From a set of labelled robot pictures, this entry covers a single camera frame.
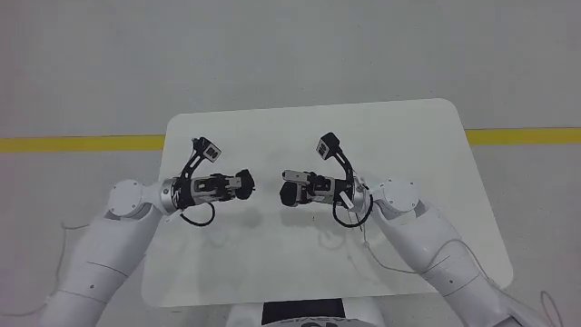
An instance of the gray floor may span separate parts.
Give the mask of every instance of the gray floor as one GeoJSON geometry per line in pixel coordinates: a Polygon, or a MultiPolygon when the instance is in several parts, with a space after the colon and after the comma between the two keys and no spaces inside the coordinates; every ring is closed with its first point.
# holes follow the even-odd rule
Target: gray floor
{"type": "MultiPolygon", "coordinates": [[[[179,113],[445,97],[467,128],[580,126],[578,0],[0,0],[0,136],[161,134],[179,113]]],[[[482,146],[507,289],[581,320],[581,147],[482,146]]],[[[59,222],[87,223],[161,152],[0,154],[0,307],[50,291],[59,222]]],[[[80,232],[72,232],[69,246],[80,232]]],[[[100,326],[221,326],[153,309],[141,267],[100,326]]],[[[459,326],[434,294],[379,298],[399,326],[459,326]]],[[[36,317],[0,318],[33,326],[36,317]]]]}

